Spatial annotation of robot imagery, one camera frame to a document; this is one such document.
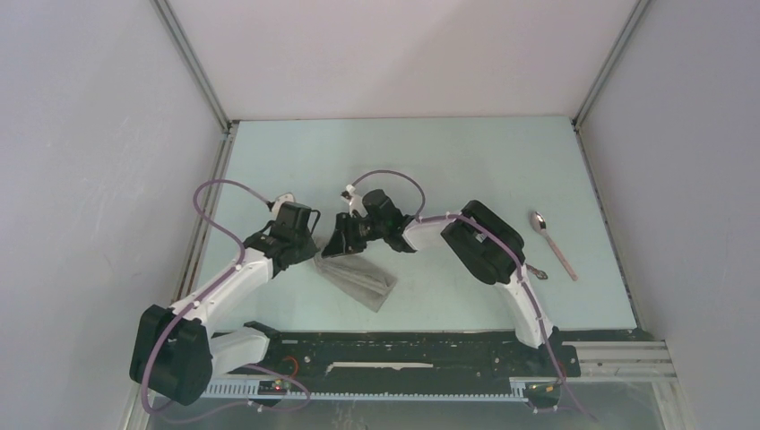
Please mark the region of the grey cloth napkin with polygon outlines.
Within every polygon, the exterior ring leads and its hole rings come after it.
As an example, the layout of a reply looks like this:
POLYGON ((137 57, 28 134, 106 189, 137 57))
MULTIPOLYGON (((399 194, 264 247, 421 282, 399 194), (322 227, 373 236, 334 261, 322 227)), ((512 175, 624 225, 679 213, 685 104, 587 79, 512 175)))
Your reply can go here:
POLYGON ((398 279, 391 272, 359 255, 323 257, 327 240, 315 240, 318 252, 313 258, 316 272, 345 295, 377 313, 391 295, 398 279))

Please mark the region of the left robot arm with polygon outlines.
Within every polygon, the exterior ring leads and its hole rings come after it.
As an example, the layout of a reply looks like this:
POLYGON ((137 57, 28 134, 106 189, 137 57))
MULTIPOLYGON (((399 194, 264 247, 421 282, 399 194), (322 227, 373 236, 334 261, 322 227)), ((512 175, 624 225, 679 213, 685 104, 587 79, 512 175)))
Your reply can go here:
POLYGON ((150 392, 188 406, 209 382, 247 365, 272 373, 283 361, 282 347, 256 328, 220 333, 219 325, 244 298, 289 267, 312 259, 318 210, 297 202, 273 203, 273 217, 247 239, 233 239, 237 253, 211 281, 172 305, 152 305, 139 321, 130 378, 140 386, 143 408, 150 392))

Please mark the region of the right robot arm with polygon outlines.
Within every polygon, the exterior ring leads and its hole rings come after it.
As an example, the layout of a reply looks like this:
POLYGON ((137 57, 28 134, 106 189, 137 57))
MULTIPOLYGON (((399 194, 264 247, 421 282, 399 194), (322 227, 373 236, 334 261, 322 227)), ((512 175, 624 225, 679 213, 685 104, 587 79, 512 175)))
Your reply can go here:
POLYGON ((557 352, 548 342, 554 324, 531 286, 523 238, 485 204, 471 200, 458 212, 416 218, 402 213, 381 189, 361 196, 349 185, 341 198, 349 210, 336 216, 323 257, 359 254, 376 240, 407 254, 446 244, 476 280, 504 293, 516 338, 525 345, 524 368, 545 374, 556 364, 557 352))

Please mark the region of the pink metal fork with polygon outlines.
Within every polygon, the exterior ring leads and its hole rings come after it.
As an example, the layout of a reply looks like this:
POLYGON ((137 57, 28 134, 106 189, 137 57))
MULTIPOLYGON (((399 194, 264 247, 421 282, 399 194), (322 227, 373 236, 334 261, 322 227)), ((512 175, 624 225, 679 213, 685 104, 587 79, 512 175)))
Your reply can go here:
POLYGON ((548 274, 545 271, 537 269, 529 264, 526 265, 526 269, 529 273, 535 276, 538 280, 548 280, 548 274))

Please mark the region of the metal spoon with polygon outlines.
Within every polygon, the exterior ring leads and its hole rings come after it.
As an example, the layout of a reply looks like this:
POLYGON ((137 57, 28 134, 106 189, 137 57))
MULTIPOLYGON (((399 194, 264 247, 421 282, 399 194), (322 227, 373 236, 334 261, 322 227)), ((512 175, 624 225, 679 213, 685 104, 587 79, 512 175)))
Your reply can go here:
POLYGON ((559 262, 561 263, 561 265, 565 269, 565 271, 568 274, 568 276, 570 277, 570 279, 572 281, 578 281, 579 277, 578 277, 577 273, 575 272, 574 268, 569 263, 569 261, 566 259, 566 257, 562 253, 562 251, 559 249, 559 247, 557 246, 556 242, 550 236, 550 234, 548 232, 547 222, 546 222, 545 217, 543 215, 541 215, 538 211, 533 211, 530 214, 530 223, 531 223, 531 227, 533 228, 533 230, 545 239, 545 241, 547 242, 548 246, 550 247, 550 249, 552 250, 552 252, 556 256, 556 258, 558 258, 559 262))

